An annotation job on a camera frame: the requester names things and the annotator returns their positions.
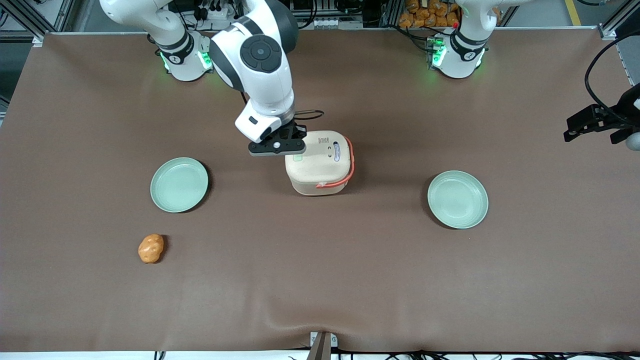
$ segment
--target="yellow floor line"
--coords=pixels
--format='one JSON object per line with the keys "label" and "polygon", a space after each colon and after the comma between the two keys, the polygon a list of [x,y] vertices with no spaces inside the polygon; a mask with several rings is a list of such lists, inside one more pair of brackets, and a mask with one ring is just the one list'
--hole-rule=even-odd
{"label": "yellow floor line", "polygon": [[573,26],[580,26],[580,18],[578,17],[578,11],[575,9],[575,4],[573,0],[564,0],[566,4],[566,9],[569,11],[569,17],[571,18],[571,23]]}

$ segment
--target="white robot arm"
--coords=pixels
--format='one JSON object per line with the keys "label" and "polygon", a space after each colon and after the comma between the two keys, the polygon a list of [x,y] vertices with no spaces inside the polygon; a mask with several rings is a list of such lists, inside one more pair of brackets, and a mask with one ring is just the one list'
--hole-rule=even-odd
{"label": "white robot arm", "polygon": [[162,9],[171,0],[100,0],[111,20],[142,28],[154,39],[164,66],[178,80],[192,81],[211,69],[209,39],[187,31],[174,13]]}
{"label": "white robot arm", "polygon": [[209,54],[232,88],[250,96],[236,127],[254,156],[301,154],[306,128],[293,121],[294,95],[286,53],[298,23],[278,0],[249,0],[249,13],[212,37]]}
{"label": "white robot arm", "polygon": [[100,0],[115,22],[143,28],[161,50],[165,66],[182,81],[215,66],[232,88],[250,96],[236,127],[254,156],[301,154],[306,127],[293,121],[294,95],[286,53],[296,47],[298,23],[278,0],[246,0],[249,13],[210,40],[187,31],[162,9],[171,0]]}
{"label": "white robot arm", "polygon": [[471,75],[480,66],[484,45],[495,29],[498,17],[496,6],[514,6],[531,0],[456,0],[462,8],[460,26],[442,39],[439,50],[432,55],[432,64],[450,78]]}

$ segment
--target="green led light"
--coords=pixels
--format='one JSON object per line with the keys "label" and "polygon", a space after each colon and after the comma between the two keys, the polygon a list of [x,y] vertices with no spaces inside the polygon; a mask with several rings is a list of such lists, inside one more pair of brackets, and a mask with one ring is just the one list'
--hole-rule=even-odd
{"label": "green led light", "polygon": [[198,52],[198,57],[200,58],[200,62],[205,69],[211,68],[211,58],[209,57],[209,53],[201,53]]}
{"label": "green led light", "polygon": [[162,58],[162,61],[164,63],[164,68],[169,71],[169,65],[166,63],[166,58],[164,58],[164,54],[160,53],[160,57]]}
{"label": "green led light", "polygon": [[447,54],[447,47],[443,45],[433,55],[433,66],[441,66],[442,60],[444,59],[445,54]]}

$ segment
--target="label sticker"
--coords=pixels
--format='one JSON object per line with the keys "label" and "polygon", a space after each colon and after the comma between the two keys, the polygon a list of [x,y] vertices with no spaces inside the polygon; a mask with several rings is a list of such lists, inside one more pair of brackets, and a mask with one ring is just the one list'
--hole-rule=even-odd
{"label": "label sticker", "polygon": [[333,150],[335,151],[333,160],[340,161],[340,144],[338,142],[333,142]]}

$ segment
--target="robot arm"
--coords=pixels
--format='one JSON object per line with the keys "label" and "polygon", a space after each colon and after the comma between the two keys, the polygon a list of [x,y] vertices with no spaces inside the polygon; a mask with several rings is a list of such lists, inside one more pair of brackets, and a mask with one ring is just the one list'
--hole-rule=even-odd
{"label": "robot arm", "polygon": [[451,35],[440,37],[442,49],[433,55],[432,64],[446,76],[461,79],[480,66],[484,46],[498,23],[493,8],[514,6],[531,0],[456,0],[462,8],[460,26]]}
{"label": "robot arm", "polygon": [[248,7],[250,12],[213,36],[209,46],[222,80],[250,96],[236,127],[253,141],[254,156],[302,153],[306,129],[293,121],[286,56],[296,47],[298,24],[278,0],[249,0]]}
{"label": "robot arm", "polygon": [[209,40],[187,31],[174,13],[162,9],[171,0],[100,0],[111,20],[144,29],[160,48],[165,67],[181,81],[198,79],[211,69]]}
{"label": "robot arm", "polygon": [[570,142],[580,135],[617,129],[610,135],[611,143],[625,141],[629,149],[640,151],[640,84],[622,94],[611,111],[597,104],[580,110],[566,119],[564,140]]}

